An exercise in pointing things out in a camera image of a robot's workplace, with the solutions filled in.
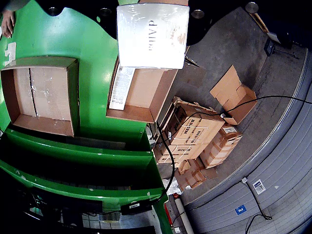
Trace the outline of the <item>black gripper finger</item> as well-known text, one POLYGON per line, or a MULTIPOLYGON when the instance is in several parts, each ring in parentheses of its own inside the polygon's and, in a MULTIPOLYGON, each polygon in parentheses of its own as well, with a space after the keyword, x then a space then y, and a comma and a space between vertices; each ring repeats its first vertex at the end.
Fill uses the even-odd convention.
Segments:
POLYGON ((255 0, 189 0, 188 6, 189 46, 200 42, 213 24, 236 8, 243 7, 248 13, 259 10, 259 3, 255 0))
POLYGON ((118 0, 38 0, 39 6, 50 16, 71 8, 96 22, 108 35, 117 38, 118 0))

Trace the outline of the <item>person's left hand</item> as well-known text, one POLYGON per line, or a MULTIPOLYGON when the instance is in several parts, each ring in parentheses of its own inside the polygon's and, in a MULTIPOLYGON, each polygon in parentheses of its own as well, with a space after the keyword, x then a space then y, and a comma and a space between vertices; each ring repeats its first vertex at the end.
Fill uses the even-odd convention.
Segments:
POLYGON ((14 11, 4 10, 2 12, 2 35, 8 39, 10 39, 13 35, 14 26, 15 26, 15 13, 14 11))

